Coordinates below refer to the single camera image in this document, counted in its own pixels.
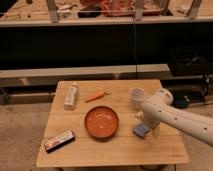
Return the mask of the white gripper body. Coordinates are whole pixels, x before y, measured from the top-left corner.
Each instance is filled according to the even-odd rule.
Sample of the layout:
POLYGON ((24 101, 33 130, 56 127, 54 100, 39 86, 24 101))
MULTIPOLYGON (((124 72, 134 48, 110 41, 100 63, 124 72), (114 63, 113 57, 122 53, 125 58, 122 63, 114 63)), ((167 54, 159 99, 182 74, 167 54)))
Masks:
POLYGON ((155 129, 160 125, 160 121, 148 113, 140 111, 137 113, 139 119, 150 129, 155 129))

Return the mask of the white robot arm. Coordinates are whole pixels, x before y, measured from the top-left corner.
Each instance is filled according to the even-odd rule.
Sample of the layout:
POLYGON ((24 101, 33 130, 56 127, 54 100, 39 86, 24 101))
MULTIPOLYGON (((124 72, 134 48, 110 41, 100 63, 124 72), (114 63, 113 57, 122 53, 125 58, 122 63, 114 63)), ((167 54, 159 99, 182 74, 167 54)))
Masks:
POLYGON ((143 123, 155 129, 161 122, 213 146, 213 118, 172 107, 173 95, 161 88, 141 103, 143 123))

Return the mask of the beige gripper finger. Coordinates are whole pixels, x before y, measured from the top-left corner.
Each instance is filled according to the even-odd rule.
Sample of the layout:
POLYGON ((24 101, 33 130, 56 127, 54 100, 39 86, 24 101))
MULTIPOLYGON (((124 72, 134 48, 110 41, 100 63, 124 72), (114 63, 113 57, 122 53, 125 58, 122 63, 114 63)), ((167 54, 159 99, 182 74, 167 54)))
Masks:
POLYGON ((152 129, 152 136, 154 138, 157 138, 160 135, 160 125, 158 125, 156 128, 152 129))

